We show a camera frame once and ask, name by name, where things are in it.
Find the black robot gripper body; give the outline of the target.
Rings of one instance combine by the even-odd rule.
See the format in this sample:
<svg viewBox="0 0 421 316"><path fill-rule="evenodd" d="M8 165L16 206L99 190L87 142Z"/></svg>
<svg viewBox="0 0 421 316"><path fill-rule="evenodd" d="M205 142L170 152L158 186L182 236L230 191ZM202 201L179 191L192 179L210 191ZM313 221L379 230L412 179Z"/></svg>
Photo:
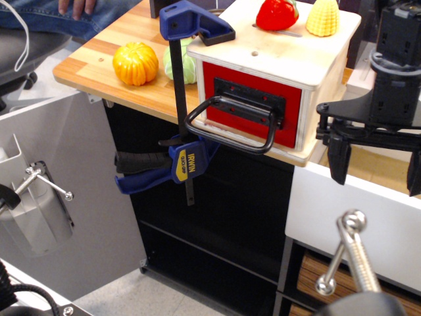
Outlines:
<svg viewBox="0 0 421 316"><path fill-rule="evenodd" d="M316 138L327 145L337 134L351 144L398 151L420 150L420 92L387 92L380 103L373 92L316 107L320 121Z"/></svg>

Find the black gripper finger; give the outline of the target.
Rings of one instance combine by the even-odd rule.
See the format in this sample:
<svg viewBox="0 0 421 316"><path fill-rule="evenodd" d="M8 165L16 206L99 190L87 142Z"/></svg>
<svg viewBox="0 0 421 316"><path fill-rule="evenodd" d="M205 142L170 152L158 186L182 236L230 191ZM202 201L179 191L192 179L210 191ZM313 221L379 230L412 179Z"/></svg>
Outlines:
<svg viewBox="0 0 421 316"><path fill-rule="evenodd" d="M349 168L351 145L342 135L330 135L328 146L328 162L331 178L338 184L344 185Z"/></svg>
<svg viewBox="0 0 421 316"><path fill-rule="evenodd" d="M409 196L420 195L420 151L412 153L407 172L407 189Z"/></svg>

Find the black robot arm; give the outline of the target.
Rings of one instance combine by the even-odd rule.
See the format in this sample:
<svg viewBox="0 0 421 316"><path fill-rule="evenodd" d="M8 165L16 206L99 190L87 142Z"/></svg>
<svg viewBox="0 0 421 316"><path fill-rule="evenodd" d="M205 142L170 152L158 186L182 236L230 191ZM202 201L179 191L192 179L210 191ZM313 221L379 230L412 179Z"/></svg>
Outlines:
<svg viewBox="0 0 421 316"><path fill-rule="evenodd" d="M353 144L407 151L410 196L420 194L420 2L380 1L374 87L367 94L317 106L316 137L328 148L331 177L344 184Z"/></svg>

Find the person's hand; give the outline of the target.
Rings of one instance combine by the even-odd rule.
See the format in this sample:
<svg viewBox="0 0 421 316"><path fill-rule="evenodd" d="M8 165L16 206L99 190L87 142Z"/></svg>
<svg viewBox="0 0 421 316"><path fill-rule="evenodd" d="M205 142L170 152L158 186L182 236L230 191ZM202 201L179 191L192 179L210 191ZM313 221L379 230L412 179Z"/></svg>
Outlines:
<svg viewBox="0 0 421 316"><path fill-rule="evenodd" d="M61 15L65 15L71 10L72 18L74 20L79 20L83 13L93 13L96 2L96 0L58 0L58 10Z"/></svg>

